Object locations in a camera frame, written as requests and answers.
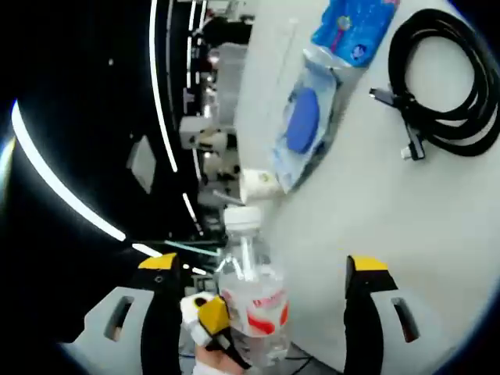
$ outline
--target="blue label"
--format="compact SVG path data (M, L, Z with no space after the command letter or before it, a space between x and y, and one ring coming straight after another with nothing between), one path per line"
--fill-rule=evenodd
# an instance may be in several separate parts
M353 66L368 66L398 5L399 0L330 0L312 42Z

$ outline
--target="red label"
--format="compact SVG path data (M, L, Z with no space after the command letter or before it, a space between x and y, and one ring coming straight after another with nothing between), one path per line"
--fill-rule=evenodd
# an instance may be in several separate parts
M287 321L288 321L288 303L281 312L280 325L284 326Z
M264 320L253 316L249 311L247 311L248 324L252 327L258 334L273 334L274 324L269 320Z
M271 305L276 305L280 301L280 298L283 296L284 296L284 290L281 289L275 295L271 295L268 298L254 299L253 305L255 307L269 307Z

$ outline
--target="white table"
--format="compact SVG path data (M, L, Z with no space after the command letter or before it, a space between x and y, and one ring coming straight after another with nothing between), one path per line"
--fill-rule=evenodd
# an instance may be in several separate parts
M261 2L248 50L236 128L242 166L272 169L270 149L326 0ZM425 144L427 160L405 162L399 113L369 95L388 85L391 37L415 11L456 11L445 1L402 0L370 69L352 96L322 164L273 202L266 236L287 267L295 343L335 369L345 362L345 257L374 255L400 288L443 319L456 344L473 329L500 270L500 143L465 159ZM436 109L469 93L472 67L452 43L425 41L409 71L418 100Z

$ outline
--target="black cable on floor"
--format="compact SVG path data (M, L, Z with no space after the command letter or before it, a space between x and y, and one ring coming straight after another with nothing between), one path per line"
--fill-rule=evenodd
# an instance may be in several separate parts
M455 42L465 52L473 66L472 90L465 102L451 111L440 112L421 105L406 86L405 75L409 60L416 46L429 37L446 38ZM487 132L482 130L488 125L500 103L498 67L484 44L478 39L477 33L464 22L436 9L424 9L415 13L399 27L392 38L388 67L394 96L379 89L372 89L370 94L401 112L411 140L409 151L412 151L412 159L425 157L423 150L417 155L415 147L412 147L424 139L461 156L481 155L495 143L500 133L500 114L497 113L490 130ZM439 120L463 121L463 123L450 126ZM410 128L416 131L415 136L410 134ZM479 140L469 139L479 133L482 136ZM460 140L467 141L465 144L456 143Z
M307 361L305 361L305 363L302 366L300 366L296 371L294 371L290 375L297 375L298 373L300 373L307 365L309 365L311 363L312 360L313 360L313 358L309 357L309 359Z
M181 358L195 358L195 356L192 354L179 353L179 356ZM311 359L311 357L285 357L285 359L289 361L302 361L304 359Z

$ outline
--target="bottle cap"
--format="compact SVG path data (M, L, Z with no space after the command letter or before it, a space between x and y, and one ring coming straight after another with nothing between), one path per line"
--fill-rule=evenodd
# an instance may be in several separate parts
M227 230L259 229L262 214L259 207L230 207L224 210L224 223Z

